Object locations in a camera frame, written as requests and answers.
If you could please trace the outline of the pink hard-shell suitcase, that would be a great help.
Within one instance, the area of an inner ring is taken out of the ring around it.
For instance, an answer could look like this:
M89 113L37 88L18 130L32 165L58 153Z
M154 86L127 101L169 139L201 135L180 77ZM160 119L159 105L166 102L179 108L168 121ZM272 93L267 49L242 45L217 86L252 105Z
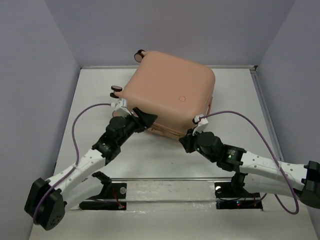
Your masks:
M125 99L128 110L157 115L150 132L177 140L194 128L195 116L210 113L216 82L211 68L143 49L134 59L139 66L133 76L124 87L111 86L110 96Z

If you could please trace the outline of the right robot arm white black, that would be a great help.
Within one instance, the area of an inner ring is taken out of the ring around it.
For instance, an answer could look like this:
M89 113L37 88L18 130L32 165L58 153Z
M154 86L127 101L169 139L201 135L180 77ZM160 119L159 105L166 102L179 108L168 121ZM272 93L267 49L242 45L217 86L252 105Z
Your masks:
M222 143L212 132L189 129L179 138L187 153L197 152L218 168L233 172L230 190L235 196L265 193L295 197L301 203L320 207L320 164L276 162L243 148Z

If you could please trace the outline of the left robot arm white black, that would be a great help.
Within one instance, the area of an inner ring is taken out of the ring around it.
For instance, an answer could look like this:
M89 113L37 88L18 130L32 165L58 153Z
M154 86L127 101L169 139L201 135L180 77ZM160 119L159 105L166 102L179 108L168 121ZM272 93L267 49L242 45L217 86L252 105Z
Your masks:
M132 111L125 109L124 112L124 115L110 119L105 132L83 157L76 150L75 163L46 180L40 177L32 183L24 211L32 217L35 225L42 226L46 231L53 229L70 205L67 195L89 177L99 179L93 186L97 196L104 198L110 194L109 178L99 170L117 157L121 146L134 133L149 129L158 118L137 107Z

